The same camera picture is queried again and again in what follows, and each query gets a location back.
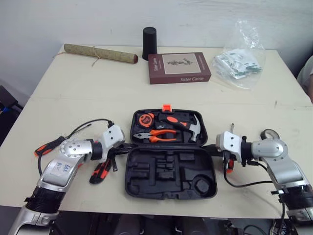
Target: clear plastic bag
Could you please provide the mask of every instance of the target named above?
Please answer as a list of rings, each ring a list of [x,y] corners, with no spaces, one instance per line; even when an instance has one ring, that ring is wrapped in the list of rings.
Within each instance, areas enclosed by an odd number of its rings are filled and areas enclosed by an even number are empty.
[[[214,57],[213,71],[222,80],[243,89],[252,89],[260,79],[266,52],[256,28],[237,21],[230,40]]]

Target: sticker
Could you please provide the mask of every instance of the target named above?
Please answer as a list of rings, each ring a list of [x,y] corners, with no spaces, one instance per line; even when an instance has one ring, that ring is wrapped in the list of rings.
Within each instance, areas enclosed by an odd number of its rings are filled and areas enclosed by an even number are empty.
[[[72,165],[67,162],[57,161],[56,165],[51,171],[52,175],[61,176],[69,174]]]

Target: orange tape measure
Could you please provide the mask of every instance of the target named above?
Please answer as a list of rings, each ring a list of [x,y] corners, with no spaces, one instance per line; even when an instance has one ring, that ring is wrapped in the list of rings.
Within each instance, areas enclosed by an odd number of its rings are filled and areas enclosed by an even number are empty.
[[[154,114],[143,114],[139,117],[139,124],[143,127],[149,128],[152,125]]]

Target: black chair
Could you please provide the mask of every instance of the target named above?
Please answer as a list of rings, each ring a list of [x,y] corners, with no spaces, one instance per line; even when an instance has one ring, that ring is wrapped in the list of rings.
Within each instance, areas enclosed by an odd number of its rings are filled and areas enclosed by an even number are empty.
[[[23,106],[7,91],[0,86],[0,146],[11,130],[16,119],[23,110]]]

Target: book cover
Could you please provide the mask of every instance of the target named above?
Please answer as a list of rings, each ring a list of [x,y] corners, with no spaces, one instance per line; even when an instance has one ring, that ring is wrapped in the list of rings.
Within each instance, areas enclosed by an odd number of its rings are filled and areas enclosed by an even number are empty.
[[[211,77],[202,52],[150,54],[150,84],[207,82]]]

